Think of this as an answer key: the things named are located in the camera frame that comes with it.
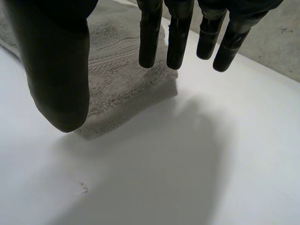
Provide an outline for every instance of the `white table surface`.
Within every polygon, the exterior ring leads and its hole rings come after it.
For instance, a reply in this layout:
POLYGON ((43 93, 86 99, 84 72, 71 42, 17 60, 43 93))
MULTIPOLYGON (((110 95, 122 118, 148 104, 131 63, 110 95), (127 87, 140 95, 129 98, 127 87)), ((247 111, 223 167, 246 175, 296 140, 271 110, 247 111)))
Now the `white table surface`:
POLYGON ((197 39, 177 97, 93 141, 53 128, 0 50, 0 224, 300 224, 300 83, 240 55, 218 73, 197 39))

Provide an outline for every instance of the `gray wall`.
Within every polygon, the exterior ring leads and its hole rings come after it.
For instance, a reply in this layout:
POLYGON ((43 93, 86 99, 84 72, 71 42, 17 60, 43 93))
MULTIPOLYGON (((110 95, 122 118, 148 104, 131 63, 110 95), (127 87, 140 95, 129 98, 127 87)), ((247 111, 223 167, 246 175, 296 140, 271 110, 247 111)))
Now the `gray wall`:
MULTIPOLYGON (((167 8, 163 17, 170 19, 167 8)), ((191 30, 199 33, 202 14, 195 1, 191 30)), ((228 15, 218 42, 222 40, 228 15)), ((284 0, 251 29, 239 53, 300 82, 300 0, 284 0)))

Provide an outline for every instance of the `dark spot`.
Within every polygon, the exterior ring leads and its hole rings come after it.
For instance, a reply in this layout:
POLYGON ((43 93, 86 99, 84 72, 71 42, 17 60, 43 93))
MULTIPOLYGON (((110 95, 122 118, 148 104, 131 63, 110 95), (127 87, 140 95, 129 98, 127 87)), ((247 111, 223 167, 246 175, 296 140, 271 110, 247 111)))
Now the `dark spot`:
POLYGON ((287 28, 281 28, 281 33, 293 33, 294 31, 293 30, 288 30, 287 28))

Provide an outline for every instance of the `black robotic finger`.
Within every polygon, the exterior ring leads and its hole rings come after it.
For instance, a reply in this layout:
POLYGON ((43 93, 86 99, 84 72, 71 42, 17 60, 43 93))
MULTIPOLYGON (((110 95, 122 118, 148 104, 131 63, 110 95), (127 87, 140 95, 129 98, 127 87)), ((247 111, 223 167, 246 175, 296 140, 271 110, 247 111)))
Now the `black robotic finger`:
POLYGON ((171 14, 167 66, 171 69, 179 69, 187 45, 194 0, 165 0, 165 5, 171 14))
POLYGON ((141 67, 151 68, 158 47, 163 0, 137 0, 137 4, 142 11, 139 64, 141 67))
POLYGON ((249 32, 250 31, 239 34, 234 32, 230 25, 227 26, 223 40, 213 62, 213 68, 216 71, 224 72, 229 68, 249 32))
POLYGON ((230 13, 229 24, 213 62, 213 68, 216 71, 224 72, 229 68, 251 27, 256 25, 266 14, 267 12, 262 12, 244 18, 230 13))
POLYGON ((65 20, 31 0, 4 0, 38 110, 57 129, 79 128, 89 108, 89 30, 85 19, 65 20))
POLYGON ((210 9, 202 7, 202 22, 200 25, 197 56, 202 60, 210 59, 222 27, 227 9, 210 9))

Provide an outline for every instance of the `folded towel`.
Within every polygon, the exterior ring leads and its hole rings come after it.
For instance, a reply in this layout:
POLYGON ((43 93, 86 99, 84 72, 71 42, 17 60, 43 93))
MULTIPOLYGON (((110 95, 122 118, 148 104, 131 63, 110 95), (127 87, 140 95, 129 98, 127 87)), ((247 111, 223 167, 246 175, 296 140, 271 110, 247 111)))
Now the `folded towel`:
MULTIPOLYGON (((156 64, 138 64, 139 21, 136 6, 101 0, 88 18, 90 29, 90 106, 86 122, 75 132, 99 137, 149 106, 177 95, 177 72, 166 66, 167 47, 160 29, 156 64)), ((0 45, 20 57, 0 6, 0 45)))

